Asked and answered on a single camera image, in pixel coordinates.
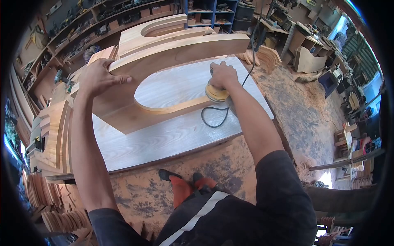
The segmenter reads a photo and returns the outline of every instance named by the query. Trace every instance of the foot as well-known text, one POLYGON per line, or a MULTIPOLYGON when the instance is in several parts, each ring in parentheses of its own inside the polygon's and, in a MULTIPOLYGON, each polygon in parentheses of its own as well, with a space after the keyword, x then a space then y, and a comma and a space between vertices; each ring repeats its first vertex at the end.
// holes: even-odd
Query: foot
POLYGON ((182 176, 179 175, 179 174, 175 174, 175 173, 173 173, 173 172, 170 172, 170 171, 167 171, 167 170, 164 170, 164 169, 160 169, 160 170, 159 170, 159 177, 160 177, 162 180, 170 181, 170 182, 171 182, 170 176, 176 176, 176 177, 182 178, 182 176))
POLYGON ((204 176, 199 173, 199 172, 195 172, 193 174, 193 183, 195 184, 197 181, 199 181, 200 179, 202 179, 204 176))

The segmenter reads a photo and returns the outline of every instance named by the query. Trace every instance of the red sock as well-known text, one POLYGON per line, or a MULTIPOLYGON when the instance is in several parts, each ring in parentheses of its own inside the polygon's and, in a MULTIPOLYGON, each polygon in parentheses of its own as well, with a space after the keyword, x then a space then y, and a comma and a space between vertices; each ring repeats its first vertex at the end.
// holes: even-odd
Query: red sock
POLYGON ((193 193, 193 188, 186 181, 177 176, 170 176, 169 179, 173 185, 175 209, 193 193))

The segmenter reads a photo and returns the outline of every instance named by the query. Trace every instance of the concrete floor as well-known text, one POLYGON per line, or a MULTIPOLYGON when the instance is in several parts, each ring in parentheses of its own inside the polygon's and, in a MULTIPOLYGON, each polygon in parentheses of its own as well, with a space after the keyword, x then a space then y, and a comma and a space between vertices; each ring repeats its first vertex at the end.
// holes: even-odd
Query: concrete floor
MULTIPOLYGON (((309 165, 328 164, 335 159, 333 133, 343 129, 341 97, 334 91, 326 100, 324 89, 317 83, 296 84, 299 74, 279 66, 271 75, 255 67, 252 77, 265 96, 275 115, 275 124, 286 150, 294 158, 295 168, 302 181, 319 180, 323 175, 333 181, 330 173, 309 172, 309 165)), ((256 174, 252 156, 243 136, 232 145, 215 148, 173 160, 169 163, 111 175, 116 202, 127 222, 145 221, 146 229, 157 236, 173 211, 171 184, 161 181, 160 168, 168 169, 191 180, 194 172, 215 179, 235 196, 256 203, 256 174)), ((76 187, 74 202, 82 206, 76 187)))

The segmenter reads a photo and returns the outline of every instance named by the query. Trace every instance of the orbital sander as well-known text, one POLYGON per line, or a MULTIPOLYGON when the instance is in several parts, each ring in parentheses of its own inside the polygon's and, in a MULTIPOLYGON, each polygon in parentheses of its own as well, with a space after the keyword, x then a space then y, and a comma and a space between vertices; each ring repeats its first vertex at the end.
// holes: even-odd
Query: orbital sander
MULTIPOLYGON (((214 69, 211 67, 209 71, 212 75, 214 72, 214 69)), ((205 94, 209 98, 209 100, 211 100, 215 103, 222 103, 222 102, 226 103, 226 105, 229 107, 231 112, 236 117, 238 117, 236 114, 236 111, 235 111, 234 102, 232 101, 229 92, 224 88, 217 88, 217 87, 211 85, 209 82, 210 82, 210 80, 208 81, 208 84, 205 87, 205 94)))

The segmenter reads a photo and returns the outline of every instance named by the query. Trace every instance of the white wood panel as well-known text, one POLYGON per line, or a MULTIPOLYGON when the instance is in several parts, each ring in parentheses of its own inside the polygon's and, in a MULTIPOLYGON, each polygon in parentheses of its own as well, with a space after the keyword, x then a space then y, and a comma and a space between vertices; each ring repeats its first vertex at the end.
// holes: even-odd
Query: white wood panel
MULTIPOLYGON (((248 71, 239 59, 229 57, 214 61, 220 63, 222 60, 236 68, 238 79, 243 82, 248 71)), ((142 87, 137 89, 138 102, 149 107, 168 107, 203 96, 204 87, 211 77, 209 73, 211 62, 193 63, 149 76, 140 85, 142 87), (148 87, 159 88, 160 93, 154 94, 150 92, 152 90, 148 90, 148 87)), ((273 119, 267 102, 251 77, 247 79, 244 88, 273 119)), ((220 104, 218 107, 226 107, 226 105, 220 104)), ((216 125, 222 121, 225 111, 207 110, 204 114, 209 124, 216 125)), ((241 133, 238 119, 231 111, 221 127, 210 128, 201 120, 201 109, 127 135, 95 115, 93 115, 93 126, 98 146, 110 172, 176 156, 216 142, 220 143, 241 133)))

